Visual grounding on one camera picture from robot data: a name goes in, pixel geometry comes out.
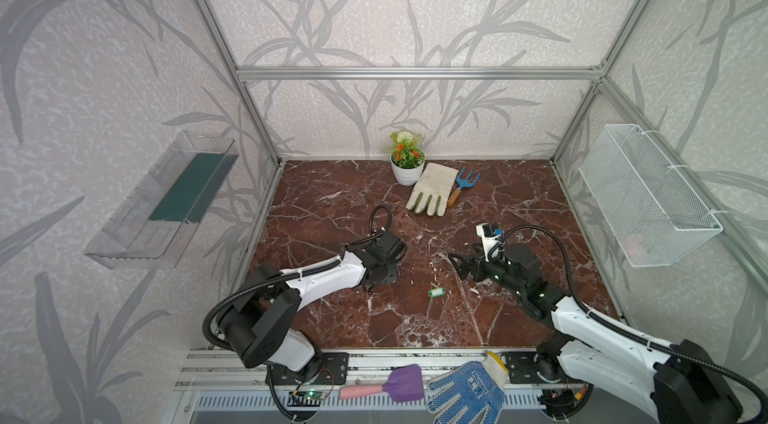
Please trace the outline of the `aluminium frame rail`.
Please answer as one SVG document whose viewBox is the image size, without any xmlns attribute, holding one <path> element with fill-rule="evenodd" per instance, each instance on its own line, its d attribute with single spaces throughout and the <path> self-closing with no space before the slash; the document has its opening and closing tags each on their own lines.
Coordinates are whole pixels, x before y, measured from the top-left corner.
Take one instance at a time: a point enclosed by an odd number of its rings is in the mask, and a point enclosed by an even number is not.
<svg viewBox="0 0 768 424">
<path fill-rule="evenodd" d="M 597 80 L 595 66 L 497 66 L 497 68 L 418 68 L 418 66 L 243 66 L 236 74 L 252 80 Z"/>
</svg>

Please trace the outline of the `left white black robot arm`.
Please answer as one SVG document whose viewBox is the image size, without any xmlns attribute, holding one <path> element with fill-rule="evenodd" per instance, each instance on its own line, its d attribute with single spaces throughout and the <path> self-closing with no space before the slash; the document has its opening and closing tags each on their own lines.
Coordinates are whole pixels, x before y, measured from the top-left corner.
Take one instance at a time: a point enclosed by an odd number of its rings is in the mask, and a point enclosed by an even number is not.
<svg viewBox="0 0 768 424">
<path fill-rule="evenodd" d="M 292 328 L 300 310 L 337 291 L 372 290 L 397 280 L 406 243 L 382 230 L 328 259 L 278 269 L 262 265 L 233 294 L 222 299 L 203 319 L 206 340 L 235 352 L 244 367 L 279 365 L 305 378 L 321 368 L 322 352 Z"/>
</svg>

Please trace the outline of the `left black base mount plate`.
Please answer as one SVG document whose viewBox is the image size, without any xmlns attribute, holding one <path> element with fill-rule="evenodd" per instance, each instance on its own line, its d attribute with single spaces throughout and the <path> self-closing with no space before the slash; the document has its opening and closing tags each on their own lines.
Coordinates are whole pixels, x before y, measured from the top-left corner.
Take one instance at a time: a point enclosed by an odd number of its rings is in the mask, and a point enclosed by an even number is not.
<svg viewBox="0 0 768 424">
<path fill-rule="evenodd" d="M 350 354 L 346 352 L 324 352 L 316 354 L 299 371 L 292 371 L 283 365 L 273 365 L 269 371 L 275 385 L 334 385 L 346 383 Z"/>
</svg>

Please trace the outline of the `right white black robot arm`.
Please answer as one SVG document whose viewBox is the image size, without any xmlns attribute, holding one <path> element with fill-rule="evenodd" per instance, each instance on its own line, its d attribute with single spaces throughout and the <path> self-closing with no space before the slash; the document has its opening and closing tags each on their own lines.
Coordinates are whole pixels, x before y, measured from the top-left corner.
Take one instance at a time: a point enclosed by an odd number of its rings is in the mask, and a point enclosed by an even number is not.
<svg viewBox="0 0 768 424">
<path fill-rule="evenodd" d="M 602 388 L 659 423 L 735 423 L 743 407 L 725 378 L 702 366 L 706 351 L 684 340 L 671 354 L 653 349 L 647 336 L 597 311 L 583 310 L 568 291 L 544 280 L 529 246 L 512 244 L 487 260 L 482 245 L 472 256 L 449 254 L 462 279 L 489 280 L 509 290 L 533 320 L 552 331 L 529 367 L 506 359 L 510 378 L 549 383 L 567 379 Z"/>
</svg>

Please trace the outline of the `clear plastic wall shelf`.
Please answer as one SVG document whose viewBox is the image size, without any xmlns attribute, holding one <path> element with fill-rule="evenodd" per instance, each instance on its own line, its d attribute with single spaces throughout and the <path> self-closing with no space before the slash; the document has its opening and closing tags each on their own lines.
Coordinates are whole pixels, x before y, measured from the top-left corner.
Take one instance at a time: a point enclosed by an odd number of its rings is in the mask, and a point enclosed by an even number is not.
<svg viewBox="0 0 768 424">
<path fill-rule="evenodd" d="M 172 269 L 238 160 L 230 137 L 179 132 L 84 254 L 108 269 Z"/>
</svg>

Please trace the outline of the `green key tag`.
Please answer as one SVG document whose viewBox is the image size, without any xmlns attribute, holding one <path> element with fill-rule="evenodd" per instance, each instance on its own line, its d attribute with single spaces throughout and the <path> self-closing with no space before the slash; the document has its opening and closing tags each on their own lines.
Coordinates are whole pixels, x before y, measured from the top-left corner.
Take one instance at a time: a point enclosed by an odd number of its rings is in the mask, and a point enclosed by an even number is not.
<svg viewBox="0 0 768 424">
<path fill-rule="evenodd" d="M 445 291 L 445 289 L 443 287 L 437 287 L 437 288 L 430 289 L 428 291 L 428 295 L 429 295 L 429 297 L 431 299 L 435 299 L 435 298 L 438 298 L 438 297 L 445 296 L 446 295 L 446 291 Z"/>
</svg>

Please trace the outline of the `blue dotted work glove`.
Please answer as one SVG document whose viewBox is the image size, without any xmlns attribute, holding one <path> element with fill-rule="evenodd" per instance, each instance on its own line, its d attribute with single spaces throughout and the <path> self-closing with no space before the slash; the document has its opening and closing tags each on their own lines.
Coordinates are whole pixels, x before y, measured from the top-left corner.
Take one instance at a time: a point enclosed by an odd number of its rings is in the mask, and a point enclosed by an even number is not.
<svg viewBox="0 0 768 424">
<path fill-rule="evenodd" d="M 470 361 L 429 381 L 427 409 L 434 423 L 494 424 L 502 412 L 508 369 L 497 355 Z"/>
</svg>

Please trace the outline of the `white pot with plant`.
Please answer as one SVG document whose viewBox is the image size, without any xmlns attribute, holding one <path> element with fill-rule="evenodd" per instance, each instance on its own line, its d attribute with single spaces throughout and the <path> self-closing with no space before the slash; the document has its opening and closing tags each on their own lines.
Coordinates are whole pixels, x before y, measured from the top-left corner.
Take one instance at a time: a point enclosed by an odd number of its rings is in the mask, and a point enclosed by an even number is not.
<svg viewBox="0 0 768 424">
<path fill-rule="evenodd" d="M 422 136 L 409 130 L 400 130 L 392 132 L 390 138 L 393 142 L 390 163 L 396 180 L 404 186 L 416 184 L 425 162 L 425 154 L 420 147 Z"/>
</svg>

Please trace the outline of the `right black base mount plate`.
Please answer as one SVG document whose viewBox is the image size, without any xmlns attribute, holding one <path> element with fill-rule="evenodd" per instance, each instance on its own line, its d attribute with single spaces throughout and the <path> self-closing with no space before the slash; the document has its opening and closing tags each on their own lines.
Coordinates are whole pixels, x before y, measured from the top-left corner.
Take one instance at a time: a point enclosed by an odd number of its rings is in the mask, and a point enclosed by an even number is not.
<svg viewBox="0 0 768 424">
<path fill-rule="evenodd" d="M 565 380 L 562 370 L 554 364 L 538 362 L 535 350 L 512 351 L 501 354 L 512 384 L 558 384 Z"/>
</svg>

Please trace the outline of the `cream gardening glove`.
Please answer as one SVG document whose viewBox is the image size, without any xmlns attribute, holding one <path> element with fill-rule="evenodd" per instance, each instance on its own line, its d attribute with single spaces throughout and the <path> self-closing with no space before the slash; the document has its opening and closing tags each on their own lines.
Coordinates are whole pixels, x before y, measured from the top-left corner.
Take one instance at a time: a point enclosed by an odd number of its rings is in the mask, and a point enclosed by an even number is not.
<svg viewBox="0 0 768 424">
<path fill-rule="evenodd" d="M 457 176 L 455 168 L 428 163 L 413 188 L 406 209 L 416 214 L 443 217 Z"/>
</svg>

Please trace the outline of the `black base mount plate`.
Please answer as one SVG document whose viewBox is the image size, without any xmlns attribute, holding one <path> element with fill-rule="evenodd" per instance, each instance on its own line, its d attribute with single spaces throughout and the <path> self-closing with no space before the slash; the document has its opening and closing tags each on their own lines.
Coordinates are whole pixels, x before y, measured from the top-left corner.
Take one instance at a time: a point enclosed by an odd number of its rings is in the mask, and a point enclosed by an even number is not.
<svg viewBox="0 0 768 424">
<path fill-rule="evenodd" d="M 565 380 L 562 370 L 554 364 L 538 362 L 535 350 L 512 351 L 501 354 L 512 384 L 558 384 Z"/>
<path fill-rule="evenodd" d="M 346 383 L 350 354 L 346 352 L 324 352 L 316 354 L 299 371 L 292 371 L 283 365 L 273 365 L 269 371 L 275 385 L 334 385 Z"/>
</svg>

